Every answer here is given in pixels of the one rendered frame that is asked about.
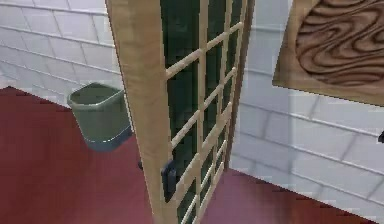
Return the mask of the green waste bin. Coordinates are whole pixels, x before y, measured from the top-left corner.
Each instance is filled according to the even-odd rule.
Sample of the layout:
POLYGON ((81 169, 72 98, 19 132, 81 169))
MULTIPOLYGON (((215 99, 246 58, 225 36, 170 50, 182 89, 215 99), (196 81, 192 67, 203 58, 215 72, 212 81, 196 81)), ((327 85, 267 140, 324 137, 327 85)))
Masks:
POLYGON ((93 82, 67 97, 86 145, 98 152, 113 151, 132 135, 122 89, 93 82))

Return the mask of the wooden glass-paned room door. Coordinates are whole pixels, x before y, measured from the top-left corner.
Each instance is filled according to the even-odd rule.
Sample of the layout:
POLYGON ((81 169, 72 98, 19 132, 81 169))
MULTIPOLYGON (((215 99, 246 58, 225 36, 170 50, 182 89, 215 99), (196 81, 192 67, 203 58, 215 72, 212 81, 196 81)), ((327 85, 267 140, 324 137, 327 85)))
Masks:
POLYGON ((106 0, 154 224, 201 224, 234 141, 255 0, 106 0), (163 195, 170 161, 176 191, 163 195))

